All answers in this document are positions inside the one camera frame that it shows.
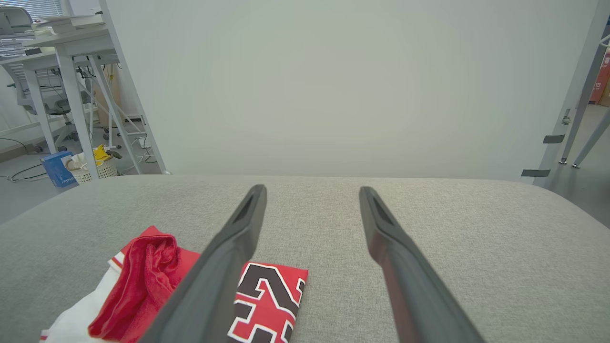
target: blue box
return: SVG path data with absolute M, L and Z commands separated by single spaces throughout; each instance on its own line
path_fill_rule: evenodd
M 72 153 L 69 151 L 60 151 L 40 159 L 46 174 L 56 187 L 66 187 L 76 182 L 72 173 L 65 167 L 66 161 L 70 159 L 72 159 Z

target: white table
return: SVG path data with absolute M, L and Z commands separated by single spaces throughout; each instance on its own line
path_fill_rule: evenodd
M 76 31 L 66 32 L 63 34 L 57 34 L 52 36 L 41 37 L 26 43 L 23 46 L 53 46 L 56 50 L 56 64 L 59 64 L 59 68 L 62 72 L 63 84 L 70 103 L 70 109 L 72 111 L 72 117 L 76 131 L 79 137 L 88 137 L 87 124 L 85 122 L 85 115 L 82 107 L 81 92 L 79 90 L 79 81 L 76 74 L 77 62 L 73 60 L 74 56 L 87 56 L 88 62 L 93 67 L 95 75 L 103 75 L 102 63 L 99 60 L 100 55 L 115 54 L 114 45 L 110 37 L 108 28 L 105 24 L 87 27 L 85 29 L 78 29 Z M 96 79 L 102 90 L 104 97 L 109 105 L 110 116 L 114 122 L 117 123 L 117 128 L 123 138 L 125 148 L 129 154 L 129 157 L 134 161 L 135 169 L 138 174 L 141 174 L 138 163 L 135 162 L 134 152 L 129 142 L 129 136 L 123 127 L 121 117 L 118 115 L 118 108 L 114 102 L 112 92 L 108 81 L 104 77 Z M 149 128 L 145 126 L 146 133 L 149 134 Z M 85 153 L 85 158 L 88 165 L 95 165 L 95 158 L 93 157 L 93 150 L 91 143 L 88 139 L 81 139 L 81 147 Z M 157 159 L 160 159 L 156 145 L 153 145 L 154 152 Z M 89 168 L 91 177 L 98 179 L 98 172 L 95 168 Z

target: folded clothing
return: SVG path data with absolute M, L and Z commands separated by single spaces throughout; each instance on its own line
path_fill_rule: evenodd
M 137 342 L 199 258 L 154 226 L 127 244 L 124 256 L 117 283 L 89 325 L 91 337 Z
M 41 342 L 137 342 L 198 258 L 149 227 L 108 261 L 94 292 L 43 330 Z M 244 265 L 228 341 L 288 342 L 306 281 L 307 270 Z

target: window blinds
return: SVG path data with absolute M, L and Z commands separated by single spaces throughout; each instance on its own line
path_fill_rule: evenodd
M 33 20 L 63 15 L 61 0 L 0 0 L 2 6 L 23 7 Z

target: gray fabric surface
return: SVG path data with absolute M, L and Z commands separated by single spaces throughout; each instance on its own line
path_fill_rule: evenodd
M 565 199 L 503 181 L 123 176 L 79 186 L 0 226 L 0 340 L 91 292 L 149 225 L 202 251 L 255 183 L 268 204 L 254 261 L 309 269 L 293 334 L 397 341 L 358 205 L 373 186 L 488 342 L 610 341 L 610 231 Z

